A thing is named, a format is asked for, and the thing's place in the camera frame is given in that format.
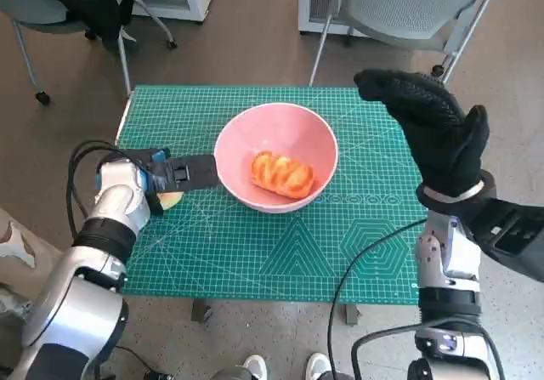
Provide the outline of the black left hand blue tape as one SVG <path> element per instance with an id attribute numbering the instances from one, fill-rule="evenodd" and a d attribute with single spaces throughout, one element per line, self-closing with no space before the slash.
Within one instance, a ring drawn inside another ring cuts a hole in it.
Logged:
<path id="1" fill-rule="evenodd" d="M 170 158 L 168 148 L 130 149 L 124 150 L 129 160 L 139 169 L 143 177 L 144 197 L 153 216 L 162 216 L 164 209 L 158 197 L 166 193 L 171 186 L 168 179 L 167 159 Z"/>

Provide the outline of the black knitted gloved right hand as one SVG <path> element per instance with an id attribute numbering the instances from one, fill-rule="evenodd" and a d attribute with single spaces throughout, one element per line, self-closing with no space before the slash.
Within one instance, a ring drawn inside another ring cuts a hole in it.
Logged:
<path id="1" fill-rule="evenodd" d="M 484 106 L 465 113 L 442 82 L 421 73 L 365 69 L 354 83 L 401 126 L 424 186 L 457 197 L 479 183 L 490 136 Z"/>

